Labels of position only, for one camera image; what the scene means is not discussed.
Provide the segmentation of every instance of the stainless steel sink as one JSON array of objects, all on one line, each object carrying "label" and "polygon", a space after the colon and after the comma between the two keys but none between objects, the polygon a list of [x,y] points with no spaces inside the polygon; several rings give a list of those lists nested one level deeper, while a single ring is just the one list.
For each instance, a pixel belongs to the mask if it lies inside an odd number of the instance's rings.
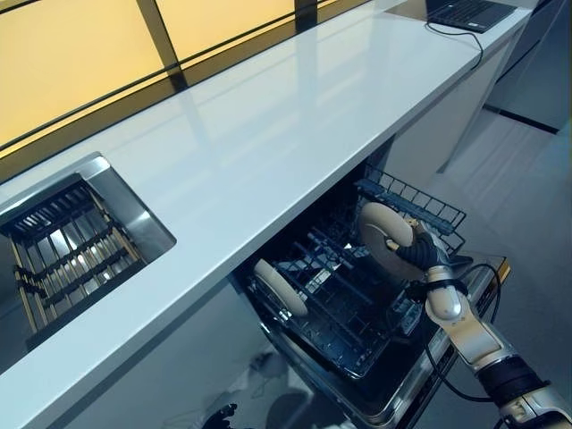
[{"label": "stainless steel sink", "polygon": [[98,153],[0,206],[0,373],[176,242]]}]

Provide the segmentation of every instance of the white countertop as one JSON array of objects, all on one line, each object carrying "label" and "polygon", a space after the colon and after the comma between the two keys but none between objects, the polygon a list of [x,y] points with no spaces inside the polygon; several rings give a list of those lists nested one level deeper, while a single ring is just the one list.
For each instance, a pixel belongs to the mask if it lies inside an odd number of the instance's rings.
[{"label": "white countertop", "polygon": [[[2,427],[53,422],[469,71],[471,38],[382,12],[395,3],[344,13],[0,187],[1,204],[98,151],[177,239],[0,375]],[[529,13],[478,35],[485,50]]]}]

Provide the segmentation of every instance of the black wire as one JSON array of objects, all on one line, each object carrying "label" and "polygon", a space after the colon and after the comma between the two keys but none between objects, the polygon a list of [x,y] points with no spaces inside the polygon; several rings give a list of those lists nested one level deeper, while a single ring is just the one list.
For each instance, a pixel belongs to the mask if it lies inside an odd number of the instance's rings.
[{"label": "black wire", "polygon": [[447,380],[445,375],[441,372],[441,369],[439,369],[439,367],[437,366],[435,359],[433,359],[433,355],[431,354],[431,350],[429,350],[429,342],[426,338],[425,328],[423,326],[421,327],[421,331],[423,334],[423,347],[425,348],[425,353],[426,353],[427,357],[429,358],[429,362],[431,362],[431,366],[433,367],[434,372],[437,374],[437,377],[439,377],[439,379],[443,382],[443,384],[445,384],[453,393],[455,393],[457,396],[459,396],[463,400],[470,400],[472,402],[492,402],[491,398],[467,395],[466,393],[463,393],[462,391],[457,389],[455,386],[453,386],[450,383],[450,381]]},{"label": "black wire", "polygon": [[[463,274],[461,274],[459,276],[458,279],[462,280],[463,278],[467,277],[470,273],[472,273],[474,270],[476,270],[478,268],[483,268],[483,267],[489,268],[492,271],[492,273],[494,274],[494,279],[497,282],[496,301],[494,303],[494,310],[492,311],[492,317],[491,317],[491,323],[494,323],[494,320],[496,319],[497,313],[499,311],[499,306],[501,305],[501,277],[499,276],[499,273],[497,272],[497,270],[490,264],[486,264],[486,263],[477,264],[477,265],[473,265],[469,269],[467,269]],[[425,353],[426,353],[427,357],[429,358],[429,362],[431,363],[431,366],[433,367],[434,372],[437,374],[437,377],[439,377],[439,379],[442,381],[443,384],[445,384],[453,393],[455,393],[457,396],[459,396],[463,400],[470,400],[472,402],[492,402],[491,398],[467,395],[466,393],[463,393],[462,391],[457,389],[455,386],[453,386],[449,382],[449,380],[447,380],[445,375],[441,372],[441,369],[439,369],[439,367],[437,366],[435,359],[433,359],[433,355],[431,354],[431,350],[429,350],[429,341],[426,338],[426,332],[425,332],[425,328],[423,327],[423,325],[421,326],[421,333],[423,335],[422,341],[423,341]],[[502,423],[503,423],[502,420],[500,420],[500,423],[497,422],[497,425],[494,426],[494,429],[499,429],[501,427]]]},{"label": "black wire", "polygon": [[499,421],[496,423],[496,425],[493,427],[493,429],[501,429],[503,423],[504,421],[500,418]]},{"label": "black wire", "polygon": [[473,67],[471,67],[471,70],[476,69],[481,64],[481,61],[483,60],[483,55],[484,55],[483,45],[481,45],[481,42],[479,42],[479,39],[473,33],[469,32],[469,31],[463,31],[460,33],[449,33],[448,31],[441,31],[440,29],[436,29],[429,22],[425,23],[425,27],[427,29],[434,31],[435,33],[444,34],[445,36],[470,36],[470,37],[472,37],[475,40],[476,44],[479,46],[479,59],[476,61],[476,64]]}]

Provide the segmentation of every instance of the metal grate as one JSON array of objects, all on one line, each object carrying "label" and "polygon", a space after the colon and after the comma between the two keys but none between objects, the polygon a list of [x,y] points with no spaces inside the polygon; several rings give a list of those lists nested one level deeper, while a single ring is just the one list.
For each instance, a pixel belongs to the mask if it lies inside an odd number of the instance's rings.
[{"label": "metal grate", "polygon": [[357,181],[356,187],[364,198],[390,206],[404,217],[428,223],[450,256],[456,255],[465,244],[465,239],[457,233],[467,216],[465,212],[371,165],[368,165],[367,178]]},{"label": "metal grate", "polygon": [[120,273],[144,264],[125,229],[85,181],[26,209],[0,232],[11,242],[16,285],[34,333],[73,309],[85,309],[95,291],[109,289]]},{"label": "metal grate", "polygon": [[408,283],[384,271],[362,245],[362,206],[378,201],[425,221],[450,255],[465,242],[456,233],[465,213],[373,167],[366,177],[349,188],[358,198],[340,198],[311,212],[311,222],[305,217],[293,234],[254,256],[255,262],[267,260],[290,284],[305,301],[307,315],[292,315],[255,276],[249,280],[253,297],[277,320],[354,378],[365,376],[392,341],[410,341],[423,310],[406,297]]},{"label": "metal grate", "polygon": [[363,377],[390,341],[406,341],[421,316],[421,306],[405,296],[406,283],[384,272],[365,248],[340,244],[315,227],[272,265],[305,300],[308,314],[288,313],[254,277],[251,290],[265,297],[277,318],[352,377]]}]

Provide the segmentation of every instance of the open dishwasher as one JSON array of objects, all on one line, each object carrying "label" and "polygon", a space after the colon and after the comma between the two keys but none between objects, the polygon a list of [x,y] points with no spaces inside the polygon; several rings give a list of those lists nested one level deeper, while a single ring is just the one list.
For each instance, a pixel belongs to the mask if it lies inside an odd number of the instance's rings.
[{"label": "open dishwasher", "polygon": [[[433,228],[455,269],[502,257],[462,252],[466,215],[365,161],[233,273],[270,342],[302,379],[337,402],[357,427],[412,427],[438,387],[424,340],[442,371],[455,354],[437,326],[408,297],[409,280],[386,272],[364,246],[358,215],[381,202]],[[486,271],[467,277],[479,312],[496,283]]]}]

